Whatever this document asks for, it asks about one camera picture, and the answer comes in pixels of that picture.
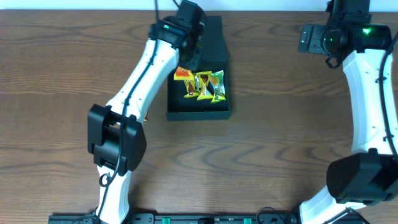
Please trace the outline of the yellow orange snack packet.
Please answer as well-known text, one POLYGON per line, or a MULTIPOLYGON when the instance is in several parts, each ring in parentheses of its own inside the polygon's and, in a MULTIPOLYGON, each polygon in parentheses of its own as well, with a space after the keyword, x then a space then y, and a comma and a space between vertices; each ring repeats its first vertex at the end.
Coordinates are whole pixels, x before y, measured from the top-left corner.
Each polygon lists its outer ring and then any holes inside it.
POLYGON ((177 67, 174 73, 174 80, 194 80, 194 75, 189 69, 177 67))

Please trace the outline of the yellow chocolate snack packet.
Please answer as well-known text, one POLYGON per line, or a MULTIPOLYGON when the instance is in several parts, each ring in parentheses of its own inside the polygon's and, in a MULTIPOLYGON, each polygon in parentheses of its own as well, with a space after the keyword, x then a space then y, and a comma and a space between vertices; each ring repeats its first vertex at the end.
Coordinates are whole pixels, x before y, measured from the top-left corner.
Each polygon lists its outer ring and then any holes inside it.
POLYGON ((211 71, 198 72, 195 74, 195 77, 198 78, 198 98, 197 100, 209 100, 212 99, 213 95, 210 93, 208 89, 208 84, 211 78, 211 71))

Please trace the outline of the yellow chocolate wafer packet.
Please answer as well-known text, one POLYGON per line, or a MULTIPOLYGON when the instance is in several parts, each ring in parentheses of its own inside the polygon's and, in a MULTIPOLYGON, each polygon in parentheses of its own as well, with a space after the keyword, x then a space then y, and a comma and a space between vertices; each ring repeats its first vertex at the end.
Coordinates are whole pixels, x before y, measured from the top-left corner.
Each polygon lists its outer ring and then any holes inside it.
POLYGON ((197 83, 195 80, 184 80, 184 84, 187 90, 187 94, 184 98, 194 98, 198 96, 197 83))

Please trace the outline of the green yellow snack packet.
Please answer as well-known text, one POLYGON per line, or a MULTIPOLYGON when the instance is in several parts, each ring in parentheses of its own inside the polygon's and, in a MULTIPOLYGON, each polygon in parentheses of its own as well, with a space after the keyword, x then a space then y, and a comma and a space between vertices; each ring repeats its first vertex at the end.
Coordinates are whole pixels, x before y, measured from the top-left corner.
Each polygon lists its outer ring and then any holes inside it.
POLYGON ((223 77, 224 77, 223 70, 211 74, 210 83, 214 90, 213 99, 211 103, 218 103, 226 100, 223 77))

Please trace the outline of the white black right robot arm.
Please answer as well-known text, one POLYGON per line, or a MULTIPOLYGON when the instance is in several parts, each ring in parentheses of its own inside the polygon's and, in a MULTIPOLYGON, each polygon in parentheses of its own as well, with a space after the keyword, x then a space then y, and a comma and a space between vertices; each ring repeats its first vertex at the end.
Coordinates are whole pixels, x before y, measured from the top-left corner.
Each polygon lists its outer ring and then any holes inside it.
POLYGON ((336 60, 348 81, 353 115, 351 155, 332 162, 326 186, 302 202, 291 223, 361 219, 359 209, 397 196, 397 114, 392 63, 397 35, 371 23, 369 1, 332 0, 325 25, 303 27, 300 52, 336 60))

